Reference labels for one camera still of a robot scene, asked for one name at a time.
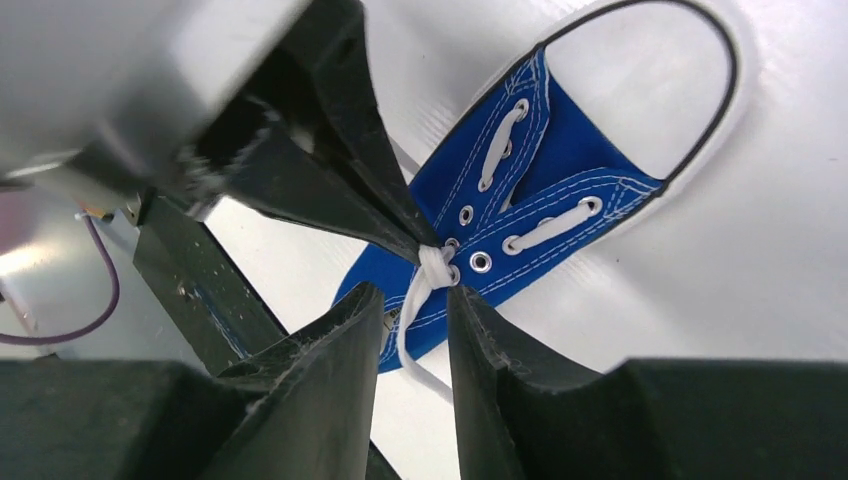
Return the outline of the blue canvas sneaker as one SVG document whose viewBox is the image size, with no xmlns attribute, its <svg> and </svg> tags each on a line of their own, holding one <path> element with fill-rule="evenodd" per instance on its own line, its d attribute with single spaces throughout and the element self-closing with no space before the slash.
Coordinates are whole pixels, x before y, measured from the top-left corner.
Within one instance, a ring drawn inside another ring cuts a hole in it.
<svg viewBox="0 0 848 480">
<path fill-rule="evenodd" d="M 754 87 L 732 1 L 596 1 L 498 71 L 410 192 L 455 283 L 497 306 L 692 181 Z"/>
</svg>

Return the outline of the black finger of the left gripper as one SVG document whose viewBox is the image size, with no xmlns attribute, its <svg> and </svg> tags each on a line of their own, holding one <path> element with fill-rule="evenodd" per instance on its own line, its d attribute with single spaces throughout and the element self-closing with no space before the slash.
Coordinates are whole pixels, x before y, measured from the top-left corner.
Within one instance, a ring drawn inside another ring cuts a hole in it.
<svg viewBox="0 0 848 480">
<path fill-rule="evenodd" d="M 378 111 L 359 1 L 313 1 L 192 146 L 192 193 L 416 262 L 438 236 Z"/>
</svg>

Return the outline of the white shoelace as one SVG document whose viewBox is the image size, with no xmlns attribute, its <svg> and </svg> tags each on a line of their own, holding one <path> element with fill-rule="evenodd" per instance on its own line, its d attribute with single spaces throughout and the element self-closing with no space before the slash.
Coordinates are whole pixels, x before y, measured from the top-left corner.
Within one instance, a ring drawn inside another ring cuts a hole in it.
<svg viewBox="0 0 848 480">
<path fill-rule="evenodd" d="M 489 144 L 481 169 L 481 176 L 478 180 L 478 190 L 480 192 L 487 191 L 493 185 L 495 171 L 501 160 L 506 157 L 512 129 L 516 123 L 522 121 L 527 116 L 529 111 L 529 101 L 520 99 L 505 114 L 501 123 L 497 126 L 492 141 Z M 602 201 L 598 198 L 592 197 L 588 200 L 581 200 L 576 207 L 557 217 L 542 221 L 528 233 L 519 236 L 513 235 L 507 238 L 503 243 L 503 249 L 506 253 L 513 255 L 535 247 L 578 227 L 590 217 L 599 213 L 601 208 Z M 407 330 L 433 291 L 449 286 L 456 286 L 459 283 L 459 270 L 450 263 L 455 253 L 456 249 L 451 246 L 442 248 L 422 246 L 419 248 L 421 265 L 411 280 L 401 306 L 396 336 L 398 358 L 402 369 L 413 380 L 436 393 L 448 404 L 453 403 L 451 387 L 423 368 L 411 357 L 407 350 Z"/>
</svg>

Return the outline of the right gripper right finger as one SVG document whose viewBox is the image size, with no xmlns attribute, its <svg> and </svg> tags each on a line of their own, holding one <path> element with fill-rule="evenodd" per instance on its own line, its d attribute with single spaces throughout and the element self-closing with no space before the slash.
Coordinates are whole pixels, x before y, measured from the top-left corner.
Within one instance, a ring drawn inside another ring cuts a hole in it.
<svg viewBox="0 0 848 480">
<path fill-rule="evenodd" d="M 448 293 L 465 479 L 843 479 L 847 367 L 630 359 L 586 368 Z"/>
</svg>

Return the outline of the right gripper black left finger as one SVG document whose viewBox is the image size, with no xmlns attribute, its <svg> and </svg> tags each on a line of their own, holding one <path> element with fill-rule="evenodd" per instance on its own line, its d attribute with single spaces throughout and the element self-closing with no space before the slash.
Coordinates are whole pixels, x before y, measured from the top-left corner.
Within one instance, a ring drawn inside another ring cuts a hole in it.
<svg viewBox="0 0 848 480">
<path fill-rule="evenodd" d="M 361 479 L 383 293 L 211 377 L 175 361 L 3 361 L 5 479 Z"/>
</svg>

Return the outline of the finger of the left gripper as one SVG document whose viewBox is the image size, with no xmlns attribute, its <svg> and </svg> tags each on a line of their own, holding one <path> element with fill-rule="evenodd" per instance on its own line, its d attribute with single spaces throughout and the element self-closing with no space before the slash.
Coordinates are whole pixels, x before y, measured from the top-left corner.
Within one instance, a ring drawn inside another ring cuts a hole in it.
<svg viewBox="0 0 848 480">
<path fill-rule="evenodd" d="M 287 336 L 205 224 L 150 195 L 136 226 L 134 266 L 209 373 Z"/>
</svg>

